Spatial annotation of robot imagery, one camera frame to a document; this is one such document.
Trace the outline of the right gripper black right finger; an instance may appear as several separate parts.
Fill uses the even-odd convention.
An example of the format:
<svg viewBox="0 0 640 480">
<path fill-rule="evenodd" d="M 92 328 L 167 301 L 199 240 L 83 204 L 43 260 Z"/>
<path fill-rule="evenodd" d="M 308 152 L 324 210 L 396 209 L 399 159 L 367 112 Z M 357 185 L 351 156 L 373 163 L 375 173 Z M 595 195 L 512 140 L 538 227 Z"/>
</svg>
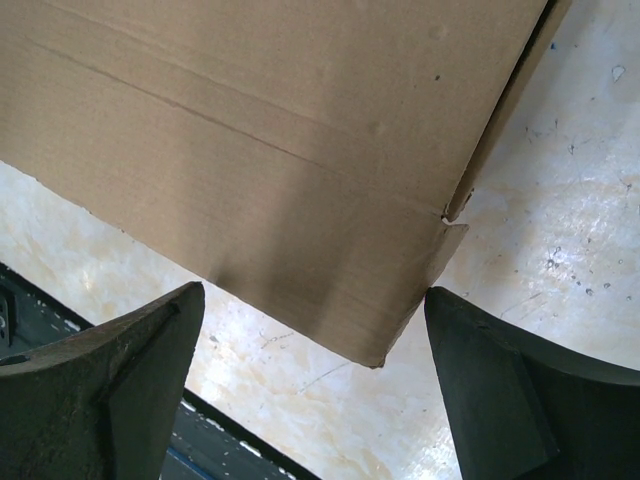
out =
<svg viewBox="0 0 640 480">
<path fill-rule="evenodd" d="M 511 325 L 442 288 L 426 326 L 465 479 L 636 479 L 639 373 Z"/>
</svg>

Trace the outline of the cardboard box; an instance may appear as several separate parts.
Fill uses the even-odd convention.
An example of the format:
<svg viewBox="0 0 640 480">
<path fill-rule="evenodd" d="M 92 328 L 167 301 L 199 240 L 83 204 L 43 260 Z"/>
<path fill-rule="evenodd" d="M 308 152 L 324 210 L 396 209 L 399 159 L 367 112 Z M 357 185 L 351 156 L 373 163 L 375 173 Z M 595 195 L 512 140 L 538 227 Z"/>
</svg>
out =
<svg viewBox="0 0 640 480">
<path fill-rule="evenodd" d="M 565 1 L 5 1 L 1 158 L 379 368 Z"/>
</svg>

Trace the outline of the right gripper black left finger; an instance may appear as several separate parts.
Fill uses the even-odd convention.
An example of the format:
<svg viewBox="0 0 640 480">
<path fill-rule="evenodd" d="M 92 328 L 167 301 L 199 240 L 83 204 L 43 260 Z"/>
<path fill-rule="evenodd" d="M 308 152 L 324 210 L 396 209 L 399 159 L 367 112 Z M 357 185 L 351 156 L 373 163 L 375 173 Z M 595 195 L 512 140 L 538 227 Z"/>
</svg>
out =
<svg viewBox="0 0 640 480">
<path fill-rule="evenodd" d="M 2 478 L 159 478 L 204 307 L 189 282 L 2 359 Z"/>
</svg>

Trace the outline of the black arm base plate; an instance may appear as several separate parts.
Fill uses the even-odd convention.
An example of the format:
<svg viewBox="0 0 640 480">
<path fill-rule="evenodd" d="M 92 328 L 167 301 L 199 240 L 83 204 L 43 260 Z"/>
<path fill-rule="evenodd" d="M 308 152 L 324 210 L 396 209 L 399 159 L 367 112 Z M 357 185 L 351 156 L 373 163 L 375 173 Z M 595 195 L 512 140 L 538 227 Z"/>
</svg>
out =
<svg viewBox="0 0 640 480">
<path fill-rule="evenodd" d="M 94 327 L 8 267 L 1 270 L 1 361 Z M 157 479 L 306 479 L 309 472 L 184 385 Z"/>
</svg>

